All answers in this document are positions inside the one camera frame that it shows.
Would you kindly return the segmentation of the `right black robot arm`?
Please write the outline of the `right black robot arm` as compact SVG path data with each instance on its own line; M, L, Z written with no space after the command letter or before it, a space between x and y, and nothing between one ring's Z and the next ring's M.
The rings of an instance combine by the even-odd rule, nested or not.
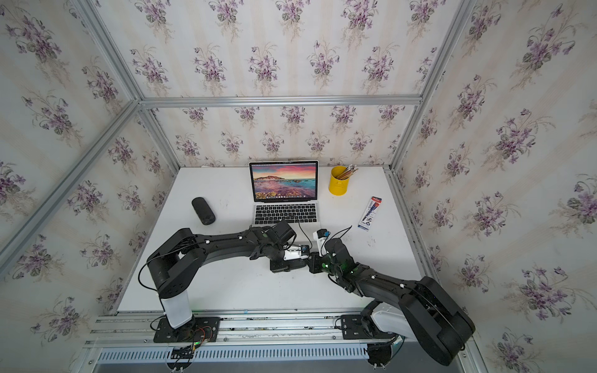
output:
M371 298L374 309L398 309L416 341L440 365L451 364L476 331L472 319L434 278L407 281L379 273L354 261L338 238L326 241L324 248L324 255L308 256L309 271L327 274L348 293Z

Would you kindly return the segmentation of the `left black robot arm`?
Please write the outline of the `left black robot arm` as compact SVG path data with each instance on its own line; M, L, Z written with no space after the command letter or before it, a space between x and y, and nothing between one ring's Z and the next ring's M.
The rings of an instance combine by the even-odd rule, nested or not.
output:
M187 290L198 270L221 260L265 257L272 272L304 267L311 245L295 242L297 233L282 220L272 226L251 226L240 233L194 234L189 228L176 231L154 251L141 267L148 269L169 326L180 329L193 318Z

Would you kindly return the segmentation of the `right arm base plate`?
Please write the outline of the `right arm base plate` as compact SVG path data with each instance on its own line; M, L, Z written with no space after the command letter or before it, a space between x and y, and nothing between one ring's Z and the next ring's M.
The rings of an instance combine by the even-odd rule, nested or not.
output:
M334 327L339 329L344 340L389 340L396 336L382 332L370 318L361 314L341 315Z

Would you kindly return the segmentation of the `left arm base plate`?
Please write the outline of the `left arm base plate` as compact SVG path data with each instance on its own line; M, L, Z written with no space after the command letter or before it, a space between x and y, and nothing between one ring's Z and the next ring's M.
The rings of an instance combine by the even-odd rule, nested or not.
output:
M166 317L161 317L154 330L154 343L215 342L219 332L219 317L193 317L183 326L174 329Z

